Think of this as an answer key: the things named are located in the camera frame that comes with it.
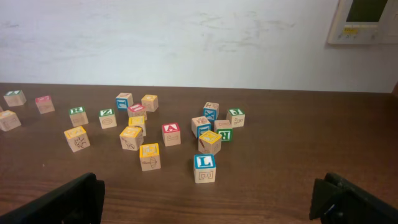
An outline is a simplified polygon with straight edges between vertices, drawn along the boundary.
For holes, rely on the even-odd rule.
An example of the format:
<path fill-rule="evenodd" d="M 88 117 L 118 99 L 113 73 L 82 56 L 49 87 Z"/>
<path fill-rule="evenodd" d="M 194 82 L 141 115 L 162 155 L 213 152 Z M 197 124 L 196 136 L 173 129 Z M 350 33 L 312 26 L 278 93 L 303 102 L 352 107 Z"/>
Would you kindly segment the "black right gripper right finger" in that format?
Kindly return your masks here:
<path fill-rule="evenodd" d="M 329 172 L 314 181 L 309 219 L 322 224 L 397 224 L 397 209 Z"/>

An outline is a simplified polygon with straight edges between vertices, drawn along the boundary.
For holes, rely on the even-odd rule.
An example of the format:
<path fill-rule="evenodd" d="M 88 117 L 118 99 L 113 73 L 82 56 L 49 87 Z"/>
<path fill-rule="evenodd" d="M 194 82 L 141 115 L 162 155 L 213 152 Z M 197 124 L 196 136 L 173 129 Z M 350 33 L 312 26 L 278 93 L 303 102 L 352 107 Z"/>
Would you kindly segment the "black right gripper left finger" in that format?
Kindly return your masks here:
<path fill-rule="evenodd" d="M 1 223 L 100 223 L 105 183 L 86 173 L 1 215 Z"/>

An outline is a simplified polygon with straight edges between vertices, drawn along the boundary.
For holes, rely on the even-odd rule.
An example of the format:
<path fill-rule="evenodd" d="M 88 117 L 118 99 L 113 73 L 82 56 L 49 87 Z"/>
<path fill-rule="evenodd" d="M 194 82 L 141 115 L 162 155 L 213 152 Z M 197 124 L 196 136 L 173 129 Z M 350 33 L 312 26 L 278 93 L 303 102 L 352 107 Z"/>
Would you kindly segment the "red C letter block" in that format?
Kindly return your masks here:
<path fill-rule="evenodd" d="M 38 107 L 40 114 L 45 114 L 55 111 L 50 95 L 41 96 L 35 99 L 35 103 Z"/>

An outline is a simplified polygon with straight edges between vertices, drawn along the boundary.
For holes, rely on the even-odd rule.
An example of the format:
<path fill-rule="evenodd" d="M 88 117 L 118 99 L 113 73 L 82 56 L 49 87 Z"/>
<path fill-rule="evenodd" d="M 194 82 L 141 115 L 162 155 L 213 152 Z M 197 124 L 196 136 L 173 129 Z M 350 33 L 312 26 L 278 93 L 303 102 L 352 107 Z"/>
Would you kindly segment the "red I letter block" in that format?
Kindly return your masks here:
<path fill-rule="evenodd" d="M 128 107 L 127 113 L 129 117 L 143 116 L 147 120 L 146 108 L 139 103 Z"/>

